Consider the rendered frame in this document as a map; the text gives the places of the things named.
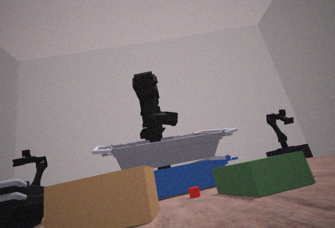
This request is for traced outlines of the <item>small red block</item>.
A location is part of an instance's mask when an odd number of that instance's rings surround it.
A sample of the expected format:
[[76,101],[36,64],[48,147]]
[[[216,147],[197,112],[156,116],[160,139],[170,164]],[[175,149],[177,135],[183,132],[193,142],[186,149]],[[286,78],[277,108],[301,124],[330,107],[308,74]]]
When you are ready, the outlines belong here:
[[197,197],[200,196],[198,187],[189,188],[188,191],[189,191],[190,199],[191,198],[197,198]]

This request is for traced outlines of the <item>green box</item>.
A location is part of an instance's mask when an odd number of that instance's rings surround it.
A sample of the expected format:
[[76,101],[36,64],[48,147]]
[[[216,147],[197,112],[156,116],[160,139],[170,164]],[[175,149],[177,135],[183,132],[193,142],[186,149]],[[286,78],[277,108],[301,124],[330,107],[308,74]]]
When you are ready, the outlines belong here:
[[218,193],[262,197],[314,184],[303,151],[212,168]]

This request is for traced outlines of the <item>blue plastic tray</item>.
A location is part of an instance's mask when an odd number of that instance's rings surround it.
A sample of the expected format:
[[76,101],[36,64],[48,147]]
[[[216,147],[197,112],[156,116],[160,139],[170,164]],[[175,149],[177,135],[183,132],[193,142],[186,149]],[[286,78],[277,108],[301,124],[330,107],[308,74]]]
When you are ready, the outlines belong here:
[[226,159],[204,160],[190,164],[154,170],[158,199],[187,193],[189,188],[216,186],[212,168],[223,167],[238,157],[225,155]]

